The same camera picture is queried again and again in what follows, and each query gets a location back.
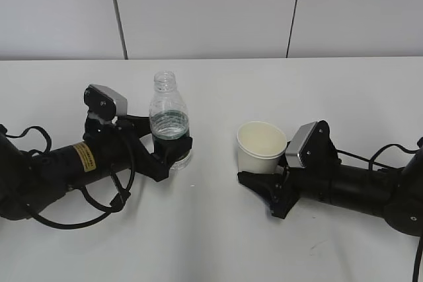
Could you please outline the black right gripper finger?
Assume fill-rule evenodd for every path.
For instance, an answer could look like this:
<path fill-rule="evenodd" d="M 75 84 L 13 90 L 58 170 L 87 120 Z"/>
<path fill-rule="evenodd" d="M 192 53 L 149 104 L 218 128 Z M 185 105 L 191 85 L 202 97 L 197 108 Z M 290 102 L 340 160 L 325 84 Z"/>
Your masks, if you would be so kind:
<path fill-rule="evenodd" d="M 252 190 L 264 201 L 278 201 L 284 183 L 284 174 L 257 174 L 252 172 L 238 172 L 238 181 L 244 187 Z"/>

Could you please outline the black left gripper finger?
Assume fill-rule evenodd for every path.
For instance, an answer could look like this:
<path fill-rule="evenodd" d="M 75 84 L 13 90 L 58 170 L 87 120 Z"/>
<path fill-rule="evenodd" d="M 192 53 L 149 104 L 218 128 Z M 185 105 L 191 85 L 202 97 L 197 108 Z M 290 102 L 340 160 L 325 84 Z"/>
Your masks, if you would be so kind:
<path fill-rule="evenodd" d="M 117 126 L 132 130 L 139 139 L 151 134 L 149 117 L 132 115 L 118 116 Z"/>
<path fill-rule="evenodd" d="M 192 148 L 193 139 L 189 136 L 175 140 L 158 140 L 150 153 L 140 141 L 138 146 L 138 172 L 161 182 L 169 177 L 174 163 L 180 161 Z"/>

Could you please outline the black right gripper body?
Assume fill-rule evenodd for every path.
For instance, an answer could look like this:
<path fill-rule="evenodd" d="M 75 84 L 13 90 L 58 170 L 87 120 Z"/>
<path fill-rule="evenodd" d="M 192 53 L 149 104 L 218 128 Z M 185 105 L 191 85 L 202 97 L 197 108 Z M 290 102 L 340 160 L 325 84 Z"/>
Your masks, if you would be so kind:
<path fill-rule="evenodd" d="M 269 203 L 271 215 L 285 219 L 301 198 L 329 203 L 333 162 L 334 153 L 325 151 L 306 168 L 285 166 L 281 174 L 273 174 Z"/>

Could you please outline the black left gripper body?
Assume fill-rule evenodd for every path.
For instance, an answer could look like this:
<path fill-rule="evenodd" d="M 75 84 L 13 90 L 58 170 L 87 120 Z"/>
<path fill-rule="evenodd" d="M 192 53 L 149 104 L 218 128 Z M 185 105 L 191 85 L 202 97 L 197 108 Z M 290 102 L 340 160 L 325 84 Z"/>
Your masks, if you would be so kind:
<path fill-rule="evenodd" d="M 140 139 L 132 130 L 117 126 L 117 121 L 99 122 L 87 116 L 83 140 L 95 159 L 92 175 L 109 176 L 112 171 L 138 168 Z"/>

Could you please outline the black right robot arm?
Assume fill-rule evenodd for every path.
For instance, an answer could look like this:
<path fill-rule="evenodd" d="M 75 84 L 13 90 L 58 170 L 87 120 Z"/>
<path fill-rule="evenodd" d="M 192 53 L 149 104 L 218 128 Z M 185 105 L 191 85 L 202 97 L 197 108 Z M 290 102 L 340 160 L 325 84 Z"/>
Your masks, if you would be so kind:
<path fill-rule="evenodd" d="M 284 166 L 281 173 L 273 174 L 242 171 L 237 177 L 265 201 L 273 217 L 285 219 L 306 198 L 379 217 L 401 233 L 422 236 L 422 149 L 396 147 L 412 155 L 402 168 L 373 169 L 376 158 L 390 145 L 380 148 L 367 168 L 343 165 L 331 145 L 323 163 L 311 168 Z"/>

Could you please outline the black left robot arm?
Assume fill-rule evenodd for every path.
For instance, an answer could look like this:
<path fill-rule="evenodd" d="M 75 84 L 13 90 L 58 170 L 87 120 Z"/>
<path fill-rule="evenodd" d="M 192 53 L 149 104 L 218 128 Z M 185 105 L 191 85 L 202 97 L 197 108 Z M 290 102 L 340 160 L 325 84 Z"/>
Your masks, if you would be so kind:
<path fill-rule="evenodd" d="M 183 133 L 178 139 L 156 140 L 154 151 L 149 152 L 141 142 L 151 134 L 147 117 L 122 116 L 116 123 L 88 118 L 82 142 L 59 149 L 52 149 L 44 128 L 35 130 L 46 140 L 43 151 L 17 149 L 13 135 L 1 128 L 1 217 L 33 218 L 57 229 L 84 228 L 121 211 L 136 174 L 160 182 L 192 148 L 191 136 Z M 79 224 L 59 224 L 41 216 L 73 190 L 79 190 L 100 216 Z"/>

